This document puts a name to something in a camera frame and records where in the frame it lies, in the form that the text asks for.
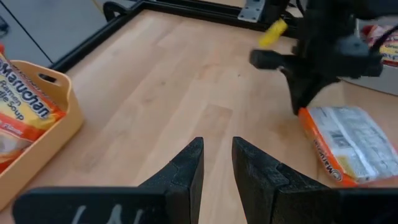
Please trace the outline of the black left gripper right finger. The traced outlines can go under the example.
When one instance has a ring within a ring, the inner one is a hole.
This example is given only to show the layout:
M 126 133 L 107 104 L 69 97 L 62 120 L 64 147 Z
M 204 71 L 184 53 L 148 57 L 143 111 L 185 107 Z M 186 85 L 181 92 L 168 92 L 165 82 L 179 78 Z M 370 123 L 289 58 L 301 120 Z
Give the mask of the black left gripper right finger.
M 232 161 L 248 223 L 397 224 L 396 188 L 330 188 L 241 137 Z

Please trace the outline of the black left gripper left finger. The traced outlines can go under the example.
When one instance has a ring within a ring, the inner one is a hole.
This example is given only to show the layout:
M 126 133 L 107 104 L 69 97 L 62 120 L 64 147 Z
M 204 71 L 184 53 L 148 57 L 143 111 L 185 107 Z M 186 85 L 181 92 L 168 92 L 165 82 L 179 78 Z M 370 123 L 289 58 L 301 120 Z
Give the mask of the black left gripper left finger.
M 38 187 L 12 206 L 16 224 L 198 223 L 204 141 L 194 138 L 137 187 Z

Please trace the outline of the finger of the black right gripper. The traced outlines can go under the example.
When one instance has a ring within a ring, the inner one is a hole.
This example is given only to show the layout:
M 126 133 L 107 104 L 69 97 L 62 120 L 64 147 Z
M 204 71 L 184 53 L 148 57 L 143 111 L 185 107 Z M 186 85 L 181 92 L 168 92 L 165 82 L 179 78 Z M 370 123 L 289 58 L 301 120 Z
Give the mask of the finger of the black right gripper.
M 287 80 L 293 114 L 298 115 L 299 110 L 301 108 L 306 108 L 311 102 L 311 92 L 309 89 L 311 81 L 309 77 L 300 70 L 283 68 L 281 72 L 285 75 Z
M 340 79 L 337 77 L 315 77 L 314 79 L 310 80 L 303 93 L 303 107 L 306 108 L 325 87 L 338 82 L 340 82 Z

